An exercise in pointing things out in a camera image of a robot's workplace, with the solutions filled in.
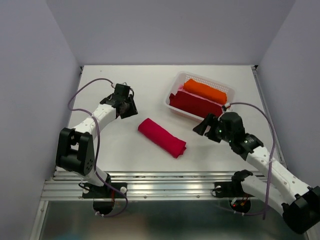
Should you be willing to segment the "crimson red t shirt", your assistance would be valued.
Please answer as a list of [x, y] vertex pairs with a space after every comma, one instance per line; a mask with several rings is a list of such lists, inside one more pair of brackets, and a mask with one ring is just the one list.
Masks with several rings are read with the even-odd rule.
[[182, 156], [187, 149], [185, 141], [175, 137], [150, 118], [146, 118], [137, 130], [175, 159]]

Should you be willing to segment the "white plastic basket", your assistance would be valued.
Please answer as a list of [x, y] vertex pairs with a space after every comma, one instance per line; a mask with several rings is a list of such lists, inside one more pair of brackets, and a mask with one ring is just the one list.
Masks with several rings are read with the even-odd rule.
[[207, 114], [220, 116], [222, 106], [234, 100], [236, 91], [229, 85], [190, 72], [179, 72], [164, 98], [170, 110], [202, 121]]

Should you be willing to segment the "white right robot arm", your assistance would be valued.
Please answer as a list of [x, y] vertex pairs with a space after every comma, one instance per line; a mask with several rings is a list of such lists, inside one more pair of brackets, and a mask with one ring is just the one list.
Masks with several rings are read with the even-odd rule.
[[212, 192], [215, 197], [256, 197], [277, 211], [297, 234], [303, 234], [319, 223], [319, 186], [311, 187], [299, 180], [273, 158], [262, 141], [245, 131], [237, 113], [226, 112], [220, 117], [210, 113], [193, 131], [216, 143], [227, 142], [234, 153], [267, 178], [263, 182], [251, 171], [237, 171], [230, 181], [214, 184]]

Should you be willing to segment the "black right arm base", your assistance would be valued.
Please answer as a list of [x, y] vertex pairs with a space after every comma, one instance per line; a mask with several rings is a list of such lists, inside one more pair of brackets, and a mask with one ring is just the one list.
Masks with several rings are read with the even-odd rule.
[[210, 191], [210, 194], [215, 198], [242, 198], [242, 197], [252, 197], [244, 191], [242, 183], [249, 177], [254, 177], [254, 179], [259, 180], [251, 171], [241, 170], [236, 171], [231, 180], [229, 181], [216, 181], [214, 182], [214, 187]]

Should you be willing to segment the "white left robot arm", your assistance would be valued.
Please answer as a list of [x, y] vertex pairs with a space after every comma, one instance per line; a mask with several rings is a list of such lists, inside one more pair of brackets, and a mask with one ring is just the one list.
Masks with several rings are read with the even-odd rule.
[[82, 177], [100, 197], [111, 193], [110, 175], [97, 167], [100, 133], [117, 118], [138, 114], [133, 89], [119, 83], [113, 89], [81, 123], [60, 131], [55, 159], [56, 166]]

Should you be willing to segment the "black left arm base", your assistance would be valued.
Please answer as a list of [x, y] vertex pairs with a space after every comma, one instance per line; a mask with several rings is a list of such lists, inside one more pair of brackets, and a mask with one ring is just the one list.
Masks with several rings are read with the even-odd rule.
[[126, 182], [113, 182], [109, 174], [107, 174], [106, 182], [112, 187], [120, 191], [120, 193], [110, 189], [108, 186], [95, 186], [90, 183], [79, 183], [78, 186], [82, 189], [82, 198], [84, 199], [124, 199], [127, 195], [128, 184]]

